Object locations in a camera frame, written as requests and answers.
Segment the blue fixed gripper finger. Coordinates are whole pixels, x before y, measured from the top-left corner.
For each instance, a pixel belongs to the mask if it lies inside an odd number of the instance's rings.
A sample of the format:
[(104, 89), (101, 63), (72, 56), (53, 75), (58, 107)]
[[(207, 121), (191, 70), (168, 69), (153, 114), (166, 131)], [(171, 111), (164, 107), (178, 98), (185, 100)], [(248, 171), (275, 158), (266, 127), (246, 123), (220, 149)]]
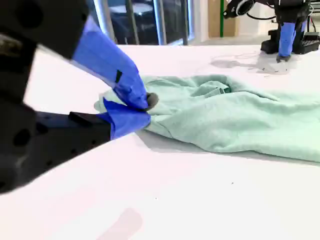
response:
[(39, 176), (74, 157), (146, 127), (147, 112), (103, 99), (106, 112), (38, 112), (34, 174)]
[(284, 22), (280, 24), (280, 35), (278, 42), (278, 54), (276, 61), (287, 62), (291, 58), (293, 44), (296, 37), (296, 24), (292, 22)]

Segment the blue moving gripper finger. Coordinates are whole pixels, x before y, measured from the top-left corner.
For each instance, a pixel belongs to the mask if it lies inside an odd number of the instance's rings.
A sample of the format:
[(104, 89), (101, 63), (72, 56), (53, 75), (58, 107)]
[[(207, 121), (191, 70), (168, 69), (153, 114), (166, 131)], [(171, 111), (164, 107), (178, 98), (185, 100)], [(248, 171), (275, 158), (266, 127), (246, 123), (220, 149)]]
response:
[(133, 109), (158, 102), (146, 91), (136, 64), (107, 36), (84, 0), (3, 0), (0, 3), (0, 70), (29, 74), (37, 46), (100, 78)]

